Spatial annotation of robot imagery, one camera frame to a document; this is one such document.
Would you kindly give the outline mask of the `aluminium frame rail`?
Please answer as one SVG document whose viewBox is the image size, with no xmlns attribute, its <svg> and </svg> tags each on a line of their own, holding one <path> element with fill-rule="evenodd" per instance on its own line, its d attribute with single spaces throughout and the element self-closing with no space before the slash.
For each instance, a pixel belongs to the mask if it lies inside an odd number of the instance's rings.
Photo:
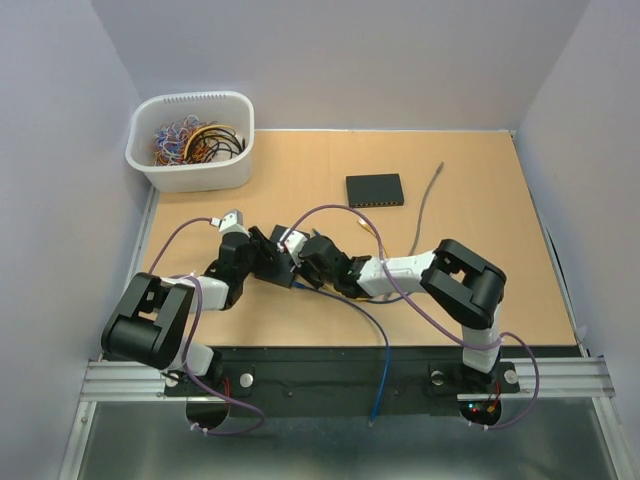
<svg viewBox="0 0 640 480">
<path fill-rule="evenodd" d="M 500 325 L 495 431 L 474 402 L 432 383 L 462 352 L 407 304 L 356 306 L 250 280 L 207 313 L 232 392 L 267 415 L 258 430 L 195 386 L 112 356 L 85 374 L 66 479 L 635 479 L 603 356 L 581 347 L 554 277 L 533 299 L 515 283 Z"/>
</svg>

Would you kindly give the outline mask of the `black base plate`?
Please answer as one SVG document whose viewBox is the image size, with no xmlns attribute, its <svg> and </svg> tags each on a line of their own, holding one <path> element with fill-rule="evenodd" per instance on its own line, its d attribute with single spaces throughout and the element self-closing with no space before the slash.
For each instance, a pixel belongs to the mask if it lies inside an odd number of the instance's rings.
<svg viewBox="0 0 640 480">
<path fill-rule="evenodd" d="M 193 382 L 168 371 L 164 393 L 185 398 L 190 426 L 208 435 L 241 435 L 280 418 L 427 414 L 496 424 L 500 395 L 519 392 L 500 360 L 495 379 L 460 376 L 459 347 L 221 348 L 210 371 Z"/>
</svg>

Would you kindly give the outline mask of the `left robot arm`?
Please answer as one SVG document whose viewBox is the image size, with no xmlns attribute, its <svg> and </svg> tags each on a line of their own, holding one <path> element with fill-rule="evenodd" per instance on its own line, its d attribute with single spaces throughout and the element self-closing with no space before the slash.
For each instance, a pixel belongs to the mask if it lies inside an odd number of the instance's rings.
<svg viewBox="0 0 640 480">
<path fill-rule="evenodd" d="M 103 352 L 157 370 L 188 367 L 185 327 L 196 308 L 228 310 L 245 279 L 276 264 L 276 245 L 258 227 L 222 236 L 218 258 L 196 280 L 134 275 L 101 336 Z"/>
</svg>

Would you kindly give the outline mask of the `white plastic bin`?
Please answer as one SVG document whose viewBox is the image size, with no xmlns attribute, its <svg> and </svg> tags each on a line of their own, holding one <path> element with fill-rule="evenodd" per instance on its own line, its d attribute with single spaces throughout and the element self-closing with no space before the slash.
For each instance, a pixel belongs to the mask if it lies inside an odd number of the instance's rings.
<svg viewBox="0 0 640 480">
<path fill-rule="evenodd" d="M 237 92 L 157 96 L 134 112 L 125 158 L 160 192 L 236 188 L 252 175 L 254 126 Z"/>
</svg>

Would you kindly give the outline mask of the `black network switch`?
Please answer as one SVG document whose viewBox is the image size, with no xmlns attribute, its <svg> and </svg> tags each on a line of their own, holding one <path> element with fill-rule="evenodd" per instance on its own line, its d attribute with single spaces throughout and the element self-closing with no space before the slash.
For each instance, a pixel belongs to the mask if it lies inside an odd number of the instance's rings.
<svg viewBox="0 0 640 480">
<path fill-rule="evenodd" d="M 274 226 L 267 240 L 267 249 L 271 254 L 271 259 L 254 271 L 254 277 L 276 286 L 291 288 L 295 277 L 295 266 L 291 257 L 285 252 L 280 252 L 277 247 L 277 241 L 285 233 L 285 230 L 286 228 L 282 225 L 276 224 Z"/>
<path fill-rule="evenodd" d="M 345 178 L 351 208 L 402 206 L 404 193 L 398 173 L 352 175 Z"/>
</svg>

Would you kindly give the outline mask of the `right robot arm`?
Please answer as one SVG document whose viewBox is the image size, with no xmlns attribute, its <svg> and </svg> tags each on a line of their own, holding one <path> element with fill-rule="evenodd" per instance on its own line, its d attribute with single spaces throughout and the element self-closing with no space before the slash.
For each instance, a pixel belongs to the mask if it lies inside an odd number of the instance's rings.
<svg viewBox="0 0 640 480">
<path fill-rule="evenodd" d="M 497 316 L 506 275 L 461 243 L 446 239 L 433 251 L 390 259 L 349 257 L 323 235 L 287 241 L 286 249 L 309 283 L 317 288 L 329 284 L 350 299 L 430 295 L 461 326 L 463 384 L 482 390 L 495 380 L 500 358 Z"/>
</svg>

